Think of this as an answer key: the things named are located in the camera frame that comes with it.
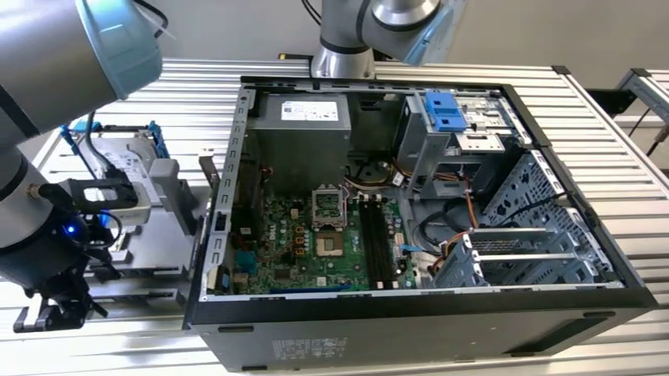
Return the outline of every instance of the metal frame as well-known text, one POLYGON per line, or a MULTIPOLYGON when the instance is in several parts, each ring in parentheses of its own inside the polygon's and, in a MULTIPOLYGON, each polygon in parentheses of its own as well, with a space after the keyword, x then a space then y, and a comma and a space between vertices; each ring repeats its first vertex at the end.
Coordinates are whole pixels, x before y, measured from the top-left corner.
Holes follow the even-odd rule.
MULTIPOLYGON (((649 162, 638 163, 631 142, 618 132, 607 115, 599 115, 591 98, 567 85, 550 67, 500 67, 438 64, 423 68, 378 63, 378 78, 410 81, 487 81, 515 87, 529 111, 551 139, 553 150, 599 215, 618 246, 662 306, 669 305, 669 200, 666 182, 653 177, 649 162)), ((655 79, 669 72, 653 71, 655 79)), ((167 146, 180 162, 180 178, 205 186, 192 150, 211 149, 220 169, 237 99, 239 75, 308 77, 306 61, 167 60, 155 84, 99 111, 104 124, 163 126, 167 146)), ((40 152, 40 170, 50 181, 85 176, 84 166, 68 157, 69 150, 54 134, 40 152)), ((24 306, 21 289, 0 282, 0 307, 13 318, 24 306)), ((80 331, 16 336, 0 332, 2 354, 21 359, 26 353, 48 353, 57 362, 8 362, 10 374, 132 370, 219 373, 223 369, 199 336, 181 332, 173 313, 112 309, 115 320, 91 320, 80 331)), ((551 357, 478 360, 356 367, 338 374, 654 374, 669 367, 669 310, 657 310, 629 324, 602 333, 551 357)), ((331 369, 314 371, 330 374, 331 369)))

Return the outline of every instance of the motherboard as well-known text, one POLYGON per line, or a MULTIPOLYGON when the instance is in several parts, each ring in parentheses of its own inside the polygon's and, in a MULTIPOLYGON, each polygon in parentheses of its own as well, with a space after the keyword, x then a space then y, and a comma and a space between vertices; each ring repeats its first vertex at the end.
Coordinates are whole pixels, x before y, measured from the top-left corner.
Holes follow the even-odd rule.
POLYGON ((237 250, 235 258, 237 294, 415 288, 411 255, 400 249, 406 234, 394 200, 378 200, 383 218, 374 225, 383 227, 384 244, 370 244, 378 238, 366 236, 368 227, 360 222, 366 203, 342 198, 339 190, 320 190, 312 197, 265 197, 263 203, 261 239, 237 250), (383 253, 370 257, 370 248, 383 253), (383 287, 370 280, 379 267, 391 268, 383 287))

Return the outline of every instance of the green circuit board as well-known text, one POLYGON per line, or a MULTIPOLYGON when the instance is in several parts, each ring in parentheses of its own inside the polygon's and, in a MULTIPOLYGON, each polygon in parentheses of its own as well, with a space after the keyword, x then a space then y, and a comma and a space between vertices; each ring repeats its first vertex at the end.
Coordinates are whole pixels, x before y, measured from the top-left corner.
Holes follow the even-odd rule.
MULTIPOLYGON (((324 198, 324 210, 336 216, 334 202, 324 198)), ((264 200, 263 236, 257 244, 257 267, 248 273, 248 284, 237 286, 237 294, 271 294, 314 291, 368 291, 367 264, 360 233, 358 202, 347 201, 347 226, 336 231, 311 228, 310 197, 268 197, 264 200)), ((394 201, 383 205, 387 221, 390 257, 395 260, 399 244, 406 239, 394 201)), ((396 288, 415 288, 408 256, 402 258, 396 288)))

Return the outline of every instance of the open computer tower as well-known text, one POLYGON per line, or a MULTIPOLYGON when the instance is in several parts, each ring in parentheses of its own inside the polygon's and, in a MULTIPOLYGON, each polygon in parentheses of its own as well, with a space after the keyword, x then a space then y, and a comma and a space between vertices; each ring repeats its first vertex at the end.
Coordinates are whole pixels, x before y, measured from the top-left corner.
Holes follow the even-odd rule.
POLYGON ((550 355, 657 304, 508 85, 243 78, 211 184, 231 371, 550 355))

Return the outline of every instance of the blue clip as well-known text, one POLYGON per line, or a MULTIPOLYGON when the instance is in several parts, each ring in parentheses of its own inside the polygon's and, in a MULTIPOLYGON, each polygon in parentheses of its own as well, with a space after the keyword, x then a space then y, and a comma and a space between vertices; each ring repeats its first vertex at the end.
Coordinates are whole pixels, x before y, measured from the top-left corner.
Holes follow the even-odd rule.
MULTIPOLYGON (((77 133, 84 133, 87 124, 88 124, 88 121, 79 120, 76 122, 75 126, 72 126, 71 131, 77 132, 77 133)), ((93 124, 91 125, 91 131, 96 132, 101 127, 103 127, 103 124, 99 121, 93 121, 93 124)))
POLYGON ((408 244, 402 244, 399 246, 399 249, 404 252, 422 252, 422 248, 416 247, 415 245, 408 245, 408 244))
POLYGON ((463 132, 467 121, 459 112, 458 102, 448 92, 426 93, 427 113, 435 120, 438 132, 463 132))
POLYGON ((148 132, 153 136, 153 140, 156 142, 156 153, 159 158, 169 158, 169 152, 167 152, 165 139, 163 139, 163 131, 160 129, 160 125, 156 124, 155 121, 147 126, 148 132))
POLYGON ((72 139, 72 134, 69 133, 66 125, 60 126, 60 137, 69 145, 69 148, 72 149, 72 154, 79 156, 80 154, 79 146, 76 145, 75 139, 72 139))

